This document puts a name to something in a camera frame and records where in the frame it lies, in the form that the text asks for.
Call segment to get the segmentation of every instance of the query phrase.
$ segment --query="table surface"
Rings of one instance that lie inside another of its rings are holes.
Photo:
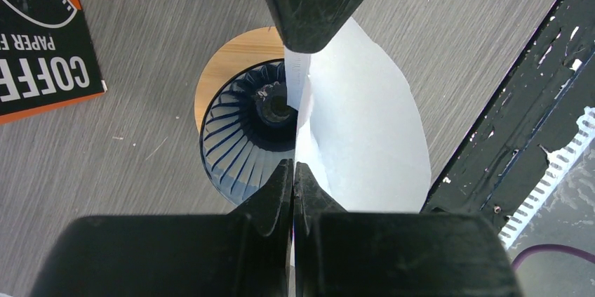
[[[359,7],[355,18],[410,82],[434,176],[554,1]],[[202,169],[194,91],[221,45],[273,25],[264,0],[81,2],[107,94],[0,126],[0,291],[15,297],[77,216],[232,208]]]

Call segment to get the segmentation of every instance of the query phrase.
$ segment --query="scratched black paint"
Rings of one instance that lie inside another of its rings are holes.
[[[424,211],[480,211],[498,229],[506,223],[544,175],[540,145],[567,145],[583,108],[595,106],[593,15],[595,0],[554,4],[432,186]],[[583,62],[577,71],[576,59]]]

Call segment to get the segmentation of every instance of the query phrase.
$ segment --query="black and orange box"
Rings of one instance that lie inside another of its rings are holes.
[[[106,90],[79,0],[0,0],[0,124]]]

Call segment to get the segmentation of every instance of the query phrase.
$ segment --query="white paper filter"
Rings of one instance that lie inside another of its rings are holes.
[[[286,74],[299,109],[295,160],[319,185],[348,211],[419,212],[431,177],[420,114],[401,70],[357,22],[318,53],[286,49]]]

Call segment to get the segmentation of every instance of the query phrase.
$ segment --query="wooden disc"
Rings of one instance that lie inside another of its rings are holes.
[[[283,42],[275,27],[254,29],[224,44],[206,64],[194,96],[194,118],[199,132],[207,107],[232,77],[268,60],[283,58]]]

